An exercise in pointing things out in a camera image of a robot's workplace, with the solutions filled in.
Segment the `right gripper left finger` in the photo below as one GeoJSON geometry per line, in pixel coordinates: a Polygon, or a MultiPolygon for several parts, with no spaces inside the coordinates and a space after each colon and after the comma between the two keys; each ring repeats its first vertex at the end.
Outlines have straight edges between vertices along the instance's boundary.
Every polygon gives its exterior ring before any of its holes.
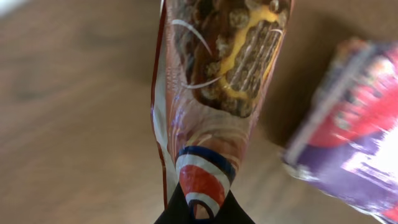
{"type": "Polygon", "coordinates": [[[170,198],[167,208],[161,213],[154,224],[191,224],[192,219],[188,210],[182,188],[178,184],[170,198]]]}

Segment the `brown orange candy bar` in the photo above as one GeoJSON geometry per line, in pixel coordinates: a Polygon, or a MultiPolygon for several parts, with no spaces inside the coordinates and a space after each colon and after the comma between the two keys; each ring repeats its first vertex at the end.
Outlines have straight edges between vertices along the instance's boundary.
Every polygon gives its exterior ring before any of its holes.
{"type": "Polygon", "coordinates": [[[213,223],[248,149],[291,0],[166,0],[151,89],[164,209],[180,184],[192,223],[213,223]]]}

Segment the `red purple snack bag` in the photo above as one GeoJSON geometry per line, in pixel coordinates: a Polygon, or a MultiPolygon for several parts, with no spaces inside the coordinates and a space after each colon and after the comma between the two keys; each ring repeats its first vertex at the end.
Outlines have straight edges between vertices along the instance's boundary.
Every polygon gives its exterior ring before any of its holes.
{"type": "Polygon", "coordinates": [[[297,179],[381,223],[397,222],[397,43],[336,49],[282,160],[297,179]]]}

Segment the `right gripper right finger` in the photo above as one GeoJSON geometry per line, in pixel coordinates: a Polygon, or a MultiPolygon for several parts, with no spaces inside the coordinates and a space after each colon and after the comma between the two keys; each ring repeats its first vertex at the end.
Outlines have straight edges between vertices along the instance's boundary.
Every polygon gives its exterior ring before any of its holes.
{"type": "Polygon", "coordinates": [[[232,191],[229,191],[224,204],[214,217],[213,224],[255,224],[255,222],[241,208],[232,191]]]}

